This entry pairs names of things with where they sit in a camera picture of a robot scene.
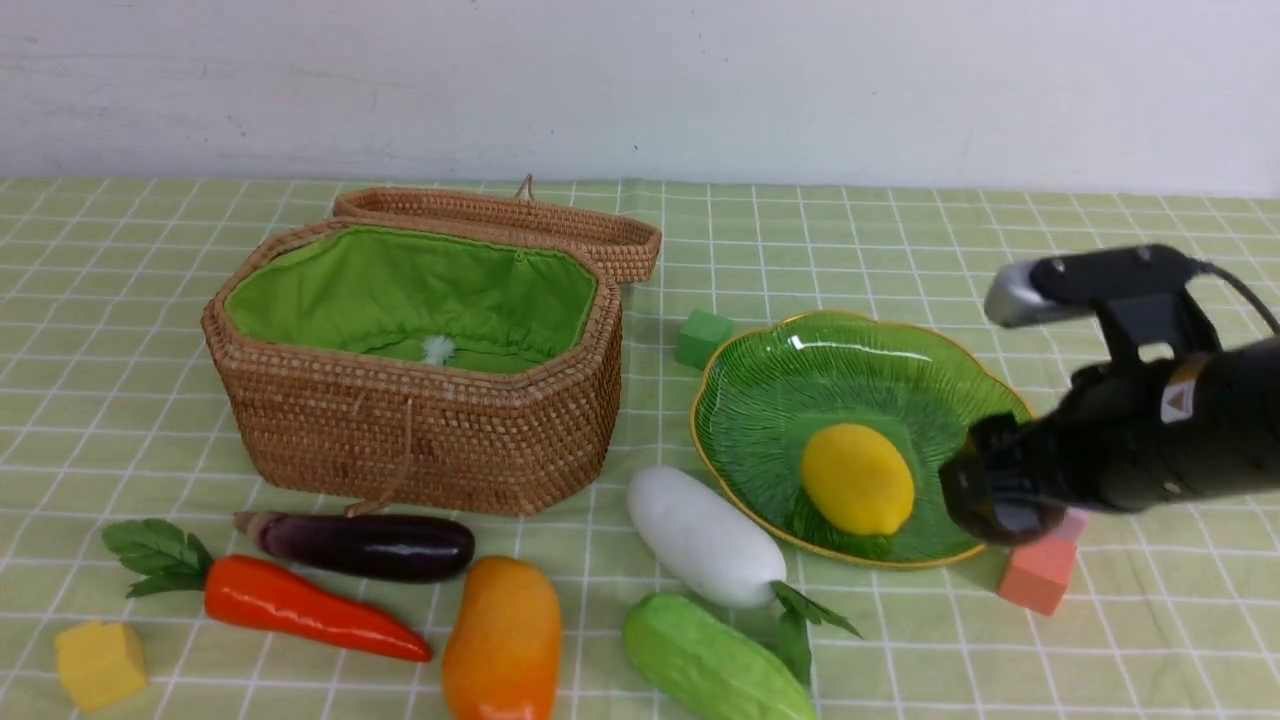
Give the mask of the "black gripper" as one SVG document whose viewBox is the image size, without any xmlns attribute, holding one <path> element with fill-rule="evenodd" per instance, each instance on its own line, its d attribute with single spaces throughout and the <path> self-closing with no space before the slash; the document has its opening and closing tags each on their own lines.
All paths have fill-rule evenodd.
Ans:
<svg viewBox="0 0 1280 720">
<path fill-rule="evenodd" d="M 1059 406 L 1025 430 L 1012 413 L 973 424 L 965 455 L 940 469 L 940 487 L 948 516 L 972 537 L 973 512 L 995 500 L 1142 512 L 1272 493 L 1277 424 L 1274 337 L 1129 368 L 1097 364 L 1076 372 Z"/>
</svg>

